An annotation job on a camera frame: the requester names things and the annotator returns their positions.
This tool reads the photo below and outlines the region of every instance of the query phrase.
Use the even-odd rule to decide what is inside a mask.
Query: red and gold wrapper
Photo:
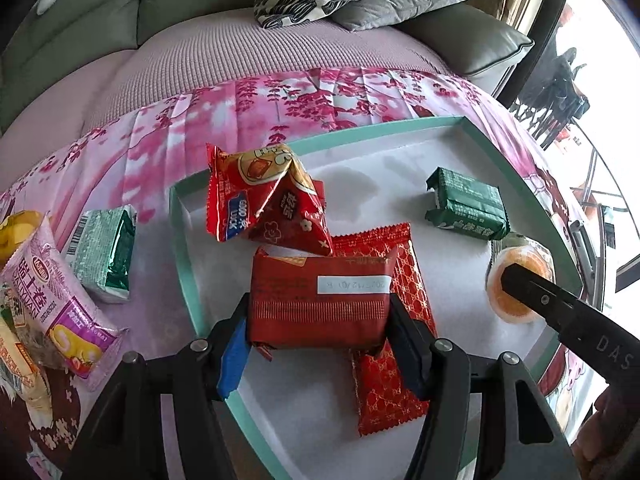
[[[229,154],[207,145],[211,178],[207,231],[219,242],[239,234],[312,254],[332,254],[320,193],[285,144]]]
[[[423,320],[431,333],[436,335],[409,224],[334,237],[336,256],[381,256],[395,246],[398,247],[398,259],[391,292],[398,295],[412,319]],[[360,413],[358,431],[361,435],[388,430],[426,413],[429,403],[421,402],[402,386],[398,364],[388,341],[377,356],[353,351],[352,364]]]
[[[380,256],[254,256],[248,339],[272,348],[382,345],[397,248]]]

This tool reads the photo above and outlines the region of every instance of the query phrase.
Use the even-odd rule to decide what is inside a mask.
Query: pink floral tablecloth
[[[135,349],[155,358],[177,351],[194,335],[169,242],[168,188],[206,168],[206,142],[238,152],[430,115],[468,117],[511,162],[568,240],[566,226],[582,218],[582,211],[503,106],[463,78],[385,68],[249,77],[139,108],[34,166],[0,197],[0,219],[10,211],[50,211],[62,248],[83,211],[133,204],[138,230],[130,301],[100,306],[113,322],[129,327],[122,352]],[[35,424],[2,380],[0,416],[39,476],[58,479],[99,388],[88,392],[64,372],[47,370],[47,377],[54,416],[50,428]],[[172,478],[180,478],[175,440],[169,438],[167,446]]]

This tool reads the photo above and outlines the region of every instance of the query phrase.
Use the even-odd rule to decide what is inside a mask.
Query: blue label
[[[246,193],[241,191],[228,202],[229,216],[226,219],[226,239],[229,240],[247,228],[249,208]]]

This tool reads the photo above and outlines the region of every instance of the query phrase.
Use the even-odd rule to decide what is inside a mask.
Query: white tray with green rim
[[[514,351],[536,380],[542,376],[558,348],[556,334],[543,320],[513,325],[493,313],[484,291],[489,243],[437,229],[424,219],[429,207],[425,180],[436,167],[493,184],[500,189],[512,230],[548,247],[558,284],[580,293],[574,261],[549,216],[469,120],[432,117],[375,124],[296,140],[290,146],[312,177],[324,181],[333,235],[411,222],[440,336],[471,354],[496,357]],[[199,336],[230,316],[249,290],[257,247],[241,239],[220,244],[206,233],[208,180],[204,171],[170,191],[176,265]],[[280,350],[271,363],[251,352],[240,385],[226,404],[246,437],[238,444],[245,449],[232,455],[245,456],[250,446],[277,480],[403,478],[423,421],[359,437],[347,351]],[[478,424],[479,402],[473,402],[463,465],[473,457],[476,443],[471,435]]]

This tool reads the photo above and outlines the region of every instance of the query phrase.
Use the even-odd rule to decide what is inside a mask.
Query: black device
[[[634,405],[640,341],[588,304],[530,270],[512,264],[503,289],[543,316],[559,340]],[[174,356],[145,361],[127,352],[76,440],[63,480],[165,480],[160,395],[174,396],[175,423],[187,480],[235,480],[212,402],[238,386],[250,347],[244,337],[249,294]],[[474,480],[577,480],[572,452],[555,416],[516,354],[466,354],[435,338],[390,297],[385,327],[405,387],[430,400],[406,480],[454,480],[460,468],[471,393],[482,394]]]

